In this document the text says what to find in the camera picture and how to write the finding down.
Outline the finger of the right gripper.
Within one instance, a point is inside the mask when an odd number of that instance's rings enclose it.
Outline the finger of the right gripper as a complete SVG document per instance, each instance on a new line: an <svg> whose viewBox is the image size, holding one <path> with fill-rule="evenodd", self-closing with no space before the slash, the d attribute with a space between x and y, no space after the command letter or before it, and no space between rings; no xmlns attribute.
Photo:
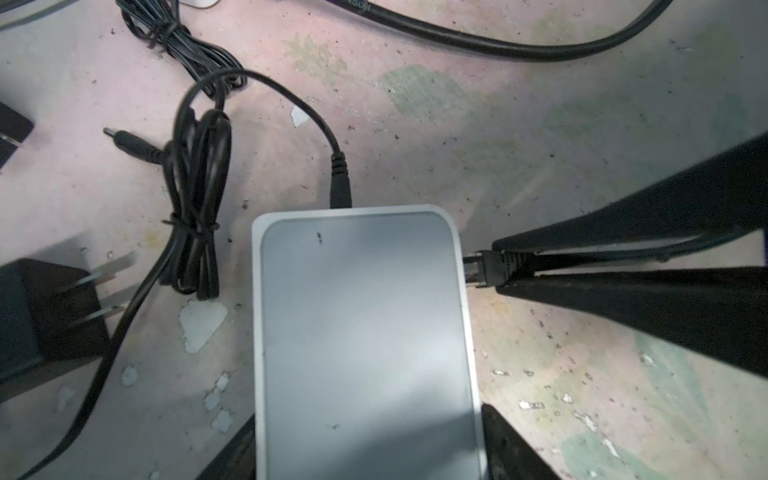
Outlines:
<svg viewBox="0 0 768 480"><path fill-rule="evenodd" d="M496 291L597 315L767 375L764 267L544 275L513 280Z"/></svg>
<svg viewBox="0 0 768 480"><path fill-rule="evenodd" d="M543 252L747 233L767 227L767 135L589 214L498 239L496 251Z"/></svg>

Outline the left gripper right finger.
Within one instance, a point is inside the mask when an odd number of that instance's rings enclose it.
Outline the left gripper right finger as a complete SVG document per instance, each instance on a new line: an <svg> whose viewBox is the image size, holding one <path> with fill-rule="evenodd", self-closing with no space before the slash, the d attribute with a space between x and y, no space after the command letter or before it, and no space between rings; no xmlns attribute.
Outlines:
<svg viewBox="0 0 768 480"><path fill-rule="evenodd" d="M481 408L489 477L493 480L559 480L545 460L492 405Z"/></svg>

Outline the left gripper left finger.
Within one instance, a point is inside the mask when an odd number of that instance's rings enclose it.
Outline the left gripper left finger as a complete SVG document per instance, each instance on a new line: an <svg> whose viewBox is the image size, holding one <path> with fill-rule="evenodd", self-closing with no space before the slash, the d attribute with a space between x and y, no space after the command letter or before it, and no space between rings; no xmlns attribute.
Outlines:
<svg viewBox="0 0 768 480"><path fill-rule="evenodd" d="M255 480L255 426L255 417L251 416L197 480Z"/></svg>

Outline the black power adapter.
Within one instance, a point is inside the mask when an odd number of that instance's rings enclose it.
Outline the black power adapter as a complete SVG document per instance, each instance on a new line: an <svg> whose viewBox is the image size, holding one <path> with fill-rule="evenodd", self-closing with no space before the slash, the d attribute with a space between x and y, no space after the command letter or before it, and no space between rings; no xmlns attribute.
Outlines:
<svg viewBox="0 0 768 480"><path fill-rule="evenodd" d="M57 460L79 437L101 396L129 328L152 288L169 286L181 295L213 300L220 294L215 233L232 155L232 122L225 112L224 82L259 82L303 111L331 148L329 205L352 205L345 153L325 119L277 81L244 68L201 77L182 98L161 167L172 206L171 235L138 285L114 332L108 332L94 288L99 272L30 258L1 267L1 399L7 401L93 360L93 380L70 427L53 450L23 473L28 479Z"/></svg>
<svg viewBox="0 0 768 480"><path fill-rule="evenodd" d="M0 167L23 145L34 129L34 123L5 103L0 103Z"/></svg>

